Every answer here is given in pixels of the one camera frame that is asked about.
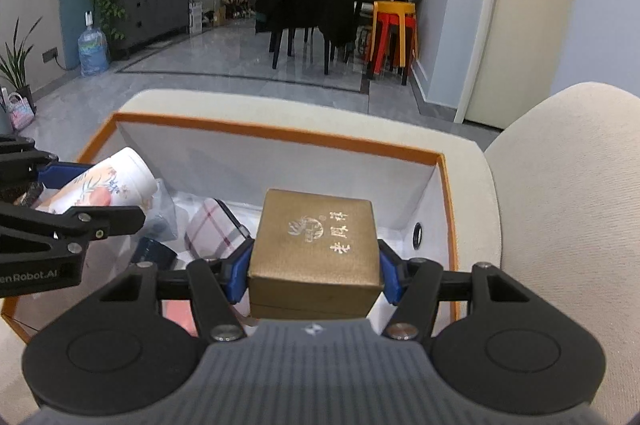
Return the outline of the stacked orange red stools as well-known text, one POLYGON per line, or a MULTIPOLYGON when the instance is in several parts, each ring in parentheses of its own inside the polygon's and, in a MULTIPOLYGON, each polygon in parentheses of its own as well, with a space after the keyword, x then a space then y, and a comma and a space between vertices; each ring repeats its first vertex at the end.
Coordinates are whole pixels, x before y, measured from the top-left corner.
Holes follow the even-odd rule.
POLYGON ((416 5, 409 2, 377 0, 373 4, 367 75, 373 78, 385 63, 396 69, 401 85, 408 84, 412 60, 418 55, 419 31, 416 5))

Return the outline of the gold cardboard box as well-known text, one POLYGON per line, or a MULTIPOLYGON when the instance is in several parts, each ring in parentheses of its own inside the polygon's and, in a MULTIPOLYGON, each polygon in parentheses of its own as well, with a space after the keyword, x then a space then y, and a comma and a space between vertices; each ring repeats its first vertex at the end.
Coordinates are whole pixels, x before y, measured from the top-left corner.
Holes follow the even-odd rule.
POLYGON ((381 292, 369 201, 267 192, 248 268, 252 317, 363 318, 381 292))

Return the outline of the white lotion tube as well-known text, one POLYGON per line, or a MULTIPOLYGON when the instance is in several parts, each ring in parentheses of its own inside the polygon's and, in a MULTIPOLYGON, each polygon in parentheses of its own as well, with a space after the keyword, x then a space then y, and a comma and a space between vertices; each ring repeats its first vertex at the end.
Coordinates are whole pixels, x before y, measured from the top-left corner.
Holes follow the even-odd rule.
POLYGON ((99 162, 36 204, 38 211, 63 214, 74 206, 145 208, 157 181, 142 157, 129 147, 99 162))

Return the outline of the blue water jug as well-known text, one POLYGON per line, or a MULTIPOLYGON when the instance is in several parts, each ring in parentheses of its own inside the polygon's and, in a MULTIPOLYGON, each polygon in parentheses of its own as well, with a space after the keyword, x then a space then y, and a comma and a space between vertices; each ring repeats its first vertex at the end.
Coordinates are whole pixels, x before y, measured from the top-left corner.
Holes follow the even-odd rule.
POLYGON ((86 29, 78 37, 78 56, 82 76, 93 76, 105 72, 110 63, 107 58, 105 34, 94 25, 93 13, 85 12, 86 29))

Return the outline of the black spray can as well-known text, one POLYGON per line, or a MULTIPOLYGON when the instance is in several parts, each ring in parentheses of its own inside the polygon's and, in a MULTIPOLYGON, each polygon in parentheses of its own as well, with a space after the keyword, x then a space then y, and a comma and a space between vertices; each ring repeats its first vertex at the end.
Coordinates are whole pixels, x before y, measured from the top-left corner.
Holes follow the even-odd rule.
POLYGON ((160 241, 142 237, 134 250, 130 263, 154 263, 160 270, 174 268, 177 254, 160 241))

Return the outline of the pink bottle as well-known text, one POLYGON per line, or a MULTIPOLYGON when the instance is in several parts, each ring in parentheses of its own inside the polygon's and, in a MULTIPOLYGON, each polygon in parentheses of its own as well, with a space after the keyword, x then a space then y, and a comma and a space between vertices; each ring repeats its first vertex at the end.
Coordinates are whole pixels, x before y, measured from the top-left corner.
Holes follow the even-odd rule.
POLYGON ((191 336, 198 336, 190 301, 163 301, 162 312, 166 319, 178 324, 191 336))

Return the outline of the plaid case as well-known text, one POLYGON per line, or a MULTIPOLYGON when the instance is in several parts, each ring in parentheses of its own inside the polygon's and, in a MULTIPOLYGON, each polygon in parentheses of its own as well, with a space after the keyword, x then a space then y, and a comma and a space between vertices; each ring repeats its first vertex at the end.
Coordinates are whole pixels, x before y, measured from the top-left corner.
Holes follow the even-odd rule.
POLYGON ((186 248, 194 259, 225 259, 250 238, 228 205, 207 198, 186 226, 186 248))

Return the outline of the clear plastic cube box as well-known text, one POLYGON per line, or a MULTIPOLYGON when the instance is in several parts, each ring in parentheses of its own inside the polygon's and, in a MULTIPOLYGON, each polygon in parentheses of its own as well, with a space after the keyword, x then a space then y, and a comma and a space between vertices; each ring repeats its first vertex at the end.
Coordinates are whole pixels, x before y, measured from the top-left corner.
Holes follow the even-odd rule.
POLYGON ((174 199, 163 179, 157 179, 156 191, 146 204, 142 237, 160 242, 175 241, 178 237, 178 221, 174 199))

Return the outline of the orange storage box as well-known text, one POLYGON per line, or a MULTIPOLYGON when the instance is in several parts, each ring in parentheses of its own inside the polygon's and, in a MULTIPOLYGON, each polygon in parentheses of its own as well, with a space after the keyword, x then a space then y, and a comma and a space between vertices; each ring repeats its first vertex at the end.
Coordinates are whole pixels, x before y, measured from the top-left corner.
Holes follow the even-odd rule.
POLYGON ((445 158, 259 124, 122 114, 76 163, 27 147, 2 173, 41 182, 1 208, 1 295, 31 338, 108 283, 157 278, 157 308, 194 333, 191 284, 215 280, 243 327, 366 318, 386 327, 408 260, 456 269, 445 158))

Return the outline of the dark grey sideboard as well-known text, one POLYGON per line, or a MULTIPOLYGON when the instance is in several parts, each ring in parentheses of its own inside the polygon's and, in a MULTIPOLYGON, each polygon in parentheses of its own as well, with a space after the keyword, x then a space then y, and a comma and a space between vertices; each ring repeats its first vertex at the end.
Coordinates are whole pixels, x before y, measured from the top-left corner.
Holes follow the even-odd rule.
POLYGON ((113 57, 189 27, 189 0, 116 0, 124 11, 114 22, 117 37, 110 43, 113 57))

